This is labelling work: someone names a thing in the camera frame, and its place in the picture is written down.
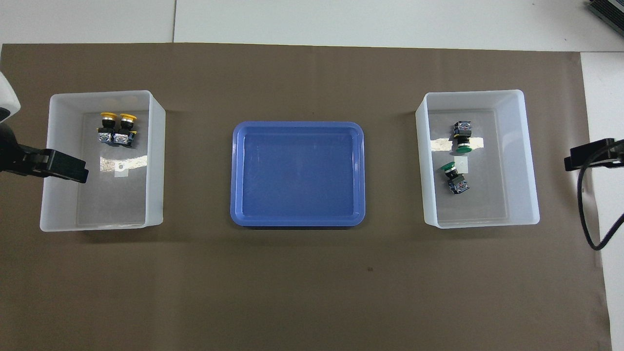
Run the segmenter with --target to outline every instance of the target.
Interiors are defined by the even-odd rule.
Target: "black cable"
[[[602,241],[598,245],[595,245],[593,243],[592,237],[590,237],[589,235],[589,231],[587,229],[587,223],[585,222],[585,211],[583,210],[583,185],[582,185],[583,176],[585,175],[585,171],[587,171],[587,168],[589,168],[589,165],[596,158],[598,158],[598,156],[602,155],[607,150],[612,149],[616,146],[620,146],[622,144],[624,144],[624,139],[616,141],[611,145],[603,146],[600,149],[596,150],[596,152],[594,152],[593,154],[590,155],[590,157],[587,158],[587,160],[581,167],[580,172],[578,173],[578,182],[577,182],[578,214],[581,217],[581,225],[583,226],[583,232],[585,233],[585,238],[587,239],[587,243],[592,249],[596,251],[602,250],[602,248],[607,245],[609,240],[611,240],[611,237],[613,237],[615,232],[620,228],[622,223],[624,223],[624,213],[620,216],[620,218],[618,218],[618,220],[615,221],[615,223],[613,223],[613,225],[611,226],[611,229],[609,229],[609,231],[605,235],[605,238],[602,239]]]

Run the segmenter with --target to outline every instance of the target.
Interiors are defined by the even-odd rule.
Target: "white sticker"
[[[128,176],[128,165],[124,161],[115,161],[115,178],[116,177],[127,177]]]
[[[457,173],[468,173],[468,156],[455,156],[455,168]]]

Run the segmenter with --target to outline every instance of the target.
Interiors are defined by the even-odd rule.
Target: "white table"
[[[0,2],[0,44],[172,41],[580,51],[591,140],[624,137],[624,38],[582,0]],[[624,209],[622,173],[593,173],[605,233]],[[613,350],[624,350],[623,233],[602,262]]]

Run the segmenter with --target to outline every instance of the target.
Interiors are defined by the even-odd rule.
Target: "brown work surface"
[[[4,45],[0,69],[29,146],[45,146],[53,94],[147,89],[167,110],[162,225],[43,233],[41,179],[0,173],[0,349],[610,347],[600,257],[563,169],[588,142],[578,53],[26,44]],[[496,89],[525,93],[542,220],[425,224],[414,111],[427,92]],[[254,120],[358,123],[362,224],[235,225],[232,131]]]

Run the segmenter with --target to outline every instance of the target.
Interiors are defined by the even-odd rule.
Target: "translucent storage box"
[[[132,147],[99,142],[101,112],[137,117]],[[44,232],[133,229],[162,223],[165,110],[149,91],[52,96],[47,148],[86,161],[89,177],[86,184],[44,179],[39,223]]]
[[[452,128],[471,121],[473,148],[456,152]],[[520,90],[430,92],[416,111],[425,222],[438,228],[536,224],[537,192]],[[470,189],[453,194],[440,167],[457,161]]]

